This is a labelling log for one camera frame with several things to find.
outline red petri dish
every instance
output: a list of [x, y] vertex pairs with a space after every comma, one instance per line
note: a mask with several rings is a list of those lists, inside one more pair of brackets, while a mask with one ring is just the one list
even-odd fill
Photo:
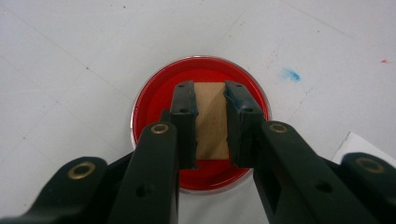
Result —
[[[224, 82], [231, 80], [247, 87], [269, 119], [269, 106], [256, 80], [238, 65], [221, 58], [194, 56], [180, 59], [158, 71], [139, 93], [131, 118], [132, 141], [138, 142], [142, 130], [160, 119], [172, 103], [175, 86], [187, 80], [194, 82]], [[230, 165], [230, 160], [198, 160], [199, 169], [181, 170], [180, 187], [192, 191], [224, 189], [232, 186], [249, 172]]]

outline white surface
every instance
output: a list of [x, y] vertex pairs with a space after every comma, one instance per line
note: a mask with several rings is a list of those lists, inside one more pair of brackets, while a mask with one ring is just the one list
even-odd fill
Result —
[[343, 145], [335, 152], [332, 161], [341, 164], [344, 156], [352, 152], [364, 152], [370, 155], [374, 155], [379, 159], [382, 159], [389, 163], [390, 165], [396, 167], [396, 160], [390, 155], [383, 152], [381, 149], [373, 146], [371, 143], [367, 142], [355, 133], [349, 133], [344, 140]]
[[[349, 131], [396, 157], [395, 9], [390, 0], [0, 0], [0, 217], [28, 209], [66, 162], [131, 151], [138, 91], [190, 55], [247, 69], [273, 119], [322, 157]], [[251, 180], [181, 195], [180, 205], [179, 223], [265, 223]]]

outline brass screw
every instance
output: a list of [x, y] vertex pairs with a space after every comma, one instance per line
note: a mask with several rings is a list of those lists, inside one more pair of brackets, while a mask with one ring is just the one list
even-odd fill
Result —
[[151, 127], [152, 133], [166, 133], [169, 130], [169, 126], [166, 124], [156, 124]]
[[382, 174], [385, 172], [385, 167], [371, 158], [359, 157], [356, 159], [356, 163], [373, 174]]
[[275, 133], [285, 133], [288, 131], [288, 128], [280, 123], [273, 123], [270, 125], [270, 130]]
[[[81, 168], [81, 167], [86, 168], [87, 170], [82, 173], [77, 172], [77, 169]], [[73, 168], [71, 168], [67, 174], [70, 179], [82, 179], [82, 178], [85, 178], [85, 177], [89, 176], [90, 174], [92, 174], [92, 172], [95, 170], [95, 168], [96, 168], [96, 166], [92, 162], [84, 161], [78, 165], [75, 165]]]

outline blue mark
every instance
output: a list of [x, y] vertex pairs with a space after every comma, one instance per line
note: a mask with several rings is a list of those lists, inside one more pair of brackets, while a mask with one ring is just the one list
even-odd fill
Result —
[[293, 82], [299, 82], [301, 80], [300, 75], [298, 75], [296, 72], [294, 72], [290, 68], [283, 69], [282, 77], [285, 79], [290, 79]]

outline wood piece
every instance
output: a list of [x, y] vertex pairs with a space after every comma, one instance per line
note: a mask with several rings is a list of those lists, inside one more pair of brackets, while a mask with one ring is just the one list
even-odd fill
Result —
[[228, 160], [226, 99], [223, 82], [194, 83], [197, 160]]

